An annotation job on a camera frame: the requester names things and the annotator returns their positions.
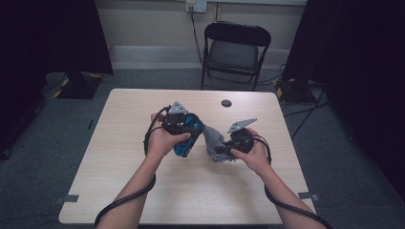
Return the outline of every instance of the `black curtain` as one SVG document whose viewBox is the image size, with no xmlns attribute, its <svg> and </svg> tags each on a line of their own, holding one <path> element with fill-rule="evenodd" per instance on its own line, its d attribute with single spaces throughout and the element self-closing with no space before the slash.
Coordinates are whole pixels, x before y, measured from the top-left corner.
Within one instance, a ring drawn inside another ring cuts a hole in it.
<svg viewBox="0 0 405 229">
<path fill-rule="evenodd" d="M 47 73 L 113 74 L 94 0 L 8 1 L 0 6 L 1 151 Z"/>
<path fill-rule="evenodd" d="M 403 199 L 404 12 L 400 0 L 309 0 L 284 75 L 327 85 L 355 142 Z"/>
</svg>

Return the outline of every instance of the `crumpled gray object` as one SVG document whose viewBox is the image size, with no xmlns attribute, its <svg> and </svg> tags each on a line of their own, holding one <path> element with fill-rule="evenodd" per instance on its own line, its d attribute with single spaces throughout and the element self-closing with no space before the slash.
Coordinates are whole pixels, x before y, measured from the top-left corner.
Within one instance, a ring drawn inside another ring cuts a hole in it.
<svg viewBox="0 0 405 229">
<path fill-rule="evenodd" d="M 225 147 L 223 144 L 224 136 L 221 135 L 221 133 L 207 125 L 204 126 L 202 133 L 205 137 L 206 152 L 211 156 L 214 162 L 232 161 L 236 159 L 229 151 L 220 150 Z"/>
</svg>

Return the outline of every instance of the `chair seat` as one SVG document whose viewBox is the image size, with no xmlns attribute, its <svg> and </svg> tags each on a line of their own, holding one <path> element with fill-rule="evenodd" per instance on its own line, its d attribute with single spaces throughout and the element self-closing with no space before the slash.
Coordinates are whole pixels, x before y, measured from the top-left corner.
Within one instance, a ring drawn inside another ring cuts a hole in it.
<svg viewBox="0 0 405 229">
<path fill-rule="evenodd" d="M 255 72 L 258 68 L 258 48 L 243 44 L 213 41 L 207 59 L 208 67 Z"/>
</svg>

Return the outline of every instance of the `person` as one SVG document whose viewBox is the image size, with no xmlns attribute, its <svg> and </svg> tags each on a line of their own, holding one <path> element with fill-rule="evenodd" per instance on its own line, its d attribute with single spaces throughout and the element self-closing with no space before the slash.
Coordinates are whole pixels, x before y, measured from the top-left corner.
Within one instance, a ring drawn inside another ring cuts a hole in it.
<svg viewBox="0 0 405 229">
<path fill-rule="evenodd" d="M 157 114 L 151 115 L 151 120 L 154 120 Z M 148 152 L 145 159 L 135 171 L 128 183 L 123 187 L 116 199 L 127 197 L 144 187 L 152 180 L 155 172 L 158 170 L 163 158 L 172 150 L 173 146 L 181 141 L 185 141 L 190 137 L 189 133 L 182 135 L 170 135 L 162 129 L 160 123 L 163 121 L 164 115 L 161 114 L 158 120 L 153 124 L 152 133 L 148 141 Z M 247 128 L 253 135 L 257 133 Z M 276 199 L 312 212 L 311 209 L 299 199 L 277 176 L 268 163 L 266 158 L 265 145 L 259 141 L 255 141 L 252 150 L 248 154 L 244 154 L 237 150 L 231 150 L 231 153 L 238 159 L 245 162 L 247 167 L 255 172 L 265 183 L 268 191 Z M 147 194 L 132 199 L 117 208 L 110 210 L 103 216 L 97 229 L 102 228 L 138 228 L 140 216 L 143 206 L 146 201 Z M 295 228 L 326 228 L 320 222 L 291 212 L 276 205 L 280 218 L 288 229 Z"/>
</svg>

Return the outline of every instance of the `wooden table top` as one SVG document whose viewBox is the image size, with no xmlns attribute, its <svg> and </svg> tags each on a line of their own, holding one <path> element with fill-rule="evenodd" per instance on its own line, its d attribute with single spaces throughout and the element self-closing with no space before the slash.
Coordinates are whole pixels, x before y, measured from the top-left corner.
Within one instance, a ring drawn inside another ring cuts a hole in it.
<svg viewBox="0 0 405 229">
<path fill-rule="evenodd" d="M 232 106 L 221 102 L 228 99 Z M 144 159 L 143 140 L 150 115 L 179 101 L 207 126 L 227 133 L 233 122 L 258 120 L 248 127 L 269 143 L 272 166 L 295 193 L 308 191 L 275 94 L 252 92 L 112 90 L 65 202 L 62 223 L 94 223 Z M 311 199 L 303 201 L 314 210 Z M 264 183 L 240 161 L 214 163 L 200 135 L 188 157 L 172 151 L 157 171 L 140 223 L 143 224 L 278 224 L 277 210 Z"/>
</svg>

